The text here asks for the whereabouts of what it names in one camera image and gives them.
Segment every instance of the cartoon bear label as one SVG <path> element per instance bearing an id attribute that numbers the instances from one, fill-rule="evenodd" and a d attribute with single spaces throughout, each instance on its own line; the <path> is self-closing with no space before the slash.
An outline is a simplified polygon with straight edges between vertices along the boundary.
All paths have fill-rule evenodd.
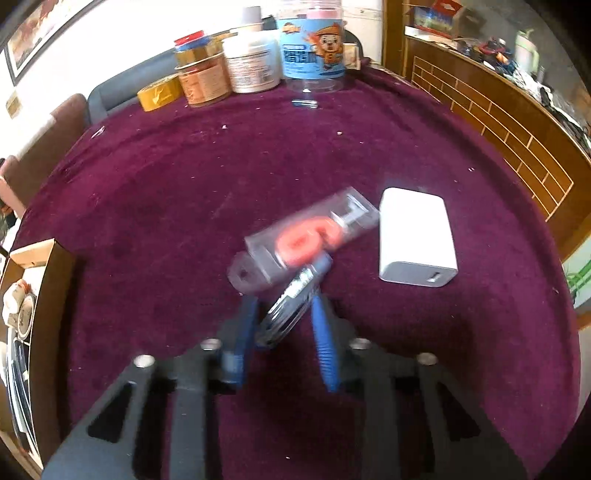
<path id="1" fill-rule="evenodd" d="M 324 61 L 324 69 L 330 70 L 340 66 L 343 61 L 343 41 L 338 23 L 324 27 L 315 33 L 308 34 L 306 40 L 311 44 L 312 51 Z"/>

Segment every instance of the screw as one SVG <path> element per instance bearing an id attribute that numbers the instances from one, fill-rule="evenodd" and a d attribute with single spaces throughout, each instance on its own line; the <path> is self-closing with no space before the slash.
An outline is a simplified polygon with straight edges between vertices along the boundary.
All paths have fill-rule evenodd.
<path id="1" fill-rule="evenodd" d="M 349 346 L 353 350 L 367 350 L 371 346 L 371 342 L 367 338 L 354 338 L 349 342 Z"/>
<path id="2" fill-rule="evenodd" d="M 152 355 L 138 355 L 134 358 L 134 365 L 138 368 L 146 368 L 153 365 L 155 361 Z"/>
<path id="3" fill-rule="evenodd" d="M 417 355 L 417 362 L 421 365 L 430 367 L 431 365 L 438 363 L 438 361 L 439 359 L 433 353 L 424 352 Z"/>
<path id="4" fill-rule="evenodd" d="M 219 350 L 222 347 L 222 341 L 217 338 L 206 338 L 201 342 L 201 349 L 206 352 Z"/>

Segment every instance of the framed picture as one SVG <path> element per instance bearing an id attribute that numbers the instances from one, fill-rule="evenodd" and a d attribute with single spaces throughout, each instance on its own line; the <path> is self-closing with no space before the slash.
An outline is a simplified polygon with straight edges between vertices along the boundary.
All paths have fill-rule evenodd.
<path id="1" fill-rule="evenodd" d="M 33 13 L 23 19 L 4 48 L 12 84 L 18 83 L 59 34 L 103 1 L 42 0 Z"/>

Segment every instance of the tape roll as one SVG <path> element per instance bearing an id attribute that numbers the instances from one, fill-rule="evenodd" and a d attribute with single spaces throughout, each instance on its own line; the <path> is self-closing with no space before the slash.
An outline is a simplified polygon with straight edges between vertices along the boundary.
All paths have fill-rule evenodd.
<path id="1" fill-rule="evenodd" d="M 151 112 L 161 106 L 168 105 L 182 96 L 183 88 L 177 74 L 150 83 L 138 92 L 139 103 L 144 112 Z"/>
<path id="2" fill-rule="evenodd" d="M 33 312 L 35 311 L 35 295 L 32 293 L 27 294 L 25 299 L 22 301 L 21 310 L 18 312 L 18 337 L 24 340 L 29 336 L 31 332 L 31 326 L 33 325 Z"/>

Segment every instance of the yellow tape roll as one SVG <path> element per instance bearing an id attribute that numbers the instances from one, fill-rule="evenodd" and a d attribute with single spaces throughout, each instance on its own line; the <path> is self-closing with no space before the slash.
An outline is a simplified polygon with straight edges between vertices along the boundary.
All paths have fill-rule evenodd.
<path id="1" fill-rule="evenodd" d="M 161 106 L 168 105 L 182 96 L 183 87 L 181 87 L 177 74 L 151 83 L 138 92 L 138 99 L 144 112 L 151 112 Z"/>

